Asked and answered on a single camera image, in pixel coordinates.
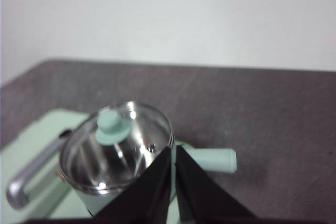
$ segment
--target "black object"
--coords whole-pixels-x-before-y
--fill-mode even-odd
[[[182,223],[318,224],[319,221],[260,219],[214,183],[176,148],[176,194]],[[166,147],[146,171],[92,219],[30,220],[26,224],[166,223],[171,191],[171,149]]]

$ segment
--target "screw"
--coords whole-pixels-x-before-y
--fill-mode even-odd
[[[149,144],[147,146],[147,151],[149,151],[150,153],[156,152],[156,145],[154,143],[153,144]]]

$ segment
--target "mint green knob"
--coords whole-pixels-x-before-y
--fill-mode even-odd
[[[203,170],[222,173],[237,171],[237,157],[233,149],[186,148],[185,150]]]
[[[120,143],[131,133],[131,123],[121,118],[115,110],[109,110],[98,116],[96,140],[101,145]]]

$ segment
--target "white wall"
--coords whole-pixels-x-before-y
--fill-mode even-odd
[[[2,84],[45,59],[336,70],[336,0],[2,0]]]

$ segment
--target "mint green handle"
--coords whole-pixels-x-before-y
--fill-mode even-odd
[[[185,148],[185,150],[203,170],[222,173],[237,171],[237,157],[233,149]]]

